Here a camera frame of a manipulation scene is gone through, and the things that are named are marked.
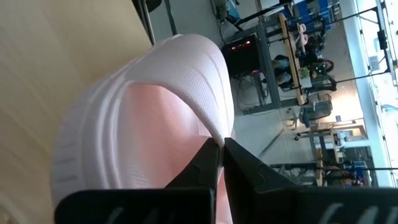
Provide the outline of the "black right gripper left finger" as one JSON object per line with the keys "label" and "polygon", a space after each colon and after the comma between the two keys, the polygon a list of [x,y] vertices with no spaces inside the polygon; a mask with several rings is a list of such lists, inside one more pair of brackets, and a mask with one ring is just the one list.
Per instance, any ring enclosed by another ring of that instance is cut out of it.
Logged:
{"label": "black right gripper left finger", "polygon": [[209,138],[162,189],[84,190],[56,207],[55,224],[215,224],[220,150]]}

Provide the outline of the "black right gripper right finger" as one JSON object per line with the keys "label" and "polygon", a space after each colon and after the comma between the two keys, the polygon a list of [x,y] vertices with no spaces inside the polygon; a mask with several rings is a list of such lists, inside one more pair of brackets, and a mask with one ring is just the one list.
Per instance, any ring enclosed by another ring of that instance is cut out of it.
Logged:
{"label": "black right gripper right finger", "polygon": [[232,138],[223,159],[234,224],[398,224],[398,189],[299,186]]}

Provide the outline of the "pink slide sandal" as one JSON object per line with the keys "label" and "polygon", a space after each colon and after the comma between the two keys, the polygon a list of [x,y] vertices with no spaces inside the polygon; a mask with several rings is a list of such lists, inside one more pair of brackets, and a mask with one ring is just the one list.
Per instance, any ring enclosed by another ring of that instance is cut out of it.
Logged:
{"label": "pink slide sandal", "polygon": [[216,223],[233,224],[223,174],[234,103],[220,49],[176,35],[86,90],[53,151],[52,200],[84,190],[162,189],[212,138],[220,150]]}

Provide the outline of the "rolling office chair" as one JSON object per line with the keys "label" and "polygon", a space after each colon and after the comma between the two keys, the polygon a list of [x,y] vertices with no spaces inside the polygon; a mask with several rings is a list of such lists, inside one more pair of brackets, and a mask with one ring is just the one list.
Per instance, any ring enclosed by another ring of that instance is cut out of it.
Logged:
{"label": "rolling office chair", "polygon": [[331,101],[313,101],[300,108],[299,121],[309,128],[313,121],[326,118],[331,115],[333,106]]}

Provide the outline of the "person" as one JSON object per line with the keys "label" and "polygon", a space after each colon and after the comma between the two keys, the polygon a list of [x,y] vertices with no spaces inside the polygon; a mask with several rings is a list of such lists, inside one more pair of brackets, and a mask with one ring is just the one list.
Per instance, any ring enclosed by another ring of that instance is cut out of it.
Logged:
{"label": "person", "polygon": [[289,58],[284,55],[277,55],[273,59],[272,65],[276,73],[291,72]]}
{"label": "person", "polygon": [[294,84],[291,74],[287,72],[278,73],[275,77],[277,84],[281,89],[289,89]]}

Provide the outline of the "wooden workbench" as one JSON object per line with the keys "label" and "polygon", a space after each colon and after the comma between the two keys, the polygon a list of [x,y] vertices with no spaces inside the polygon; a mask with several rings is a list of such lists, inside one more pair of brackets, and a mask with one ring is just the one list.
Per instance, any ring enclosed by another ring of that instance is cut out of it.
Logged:
{"label": "wooden workbench", "polygon": [[293,89],[295,90],[298,105],[302,106],[306,103],[306,96],[302,92],[302,87],[299,77],[300,63],[299,59],[295,56],[296,44],[293,35],[289,32],[287,19],[283,13],[278,15],[280,28],[282,29],[282,38],[285,45],[286,56],[289,58],[290,70],[293,78]]}

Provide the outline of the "black computer tower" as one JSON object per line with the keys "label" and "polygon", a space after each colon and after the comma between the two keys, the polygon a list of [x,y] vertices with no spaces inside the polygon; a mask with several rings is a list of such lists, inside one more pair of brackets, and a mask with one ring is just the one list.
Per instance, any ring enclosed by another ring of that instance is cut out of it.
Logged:
{"label": "black computer tower", "polygon": [[237,79],[247,73],[260,70],[257,37],[249,35],[221,48],[229,77]]}

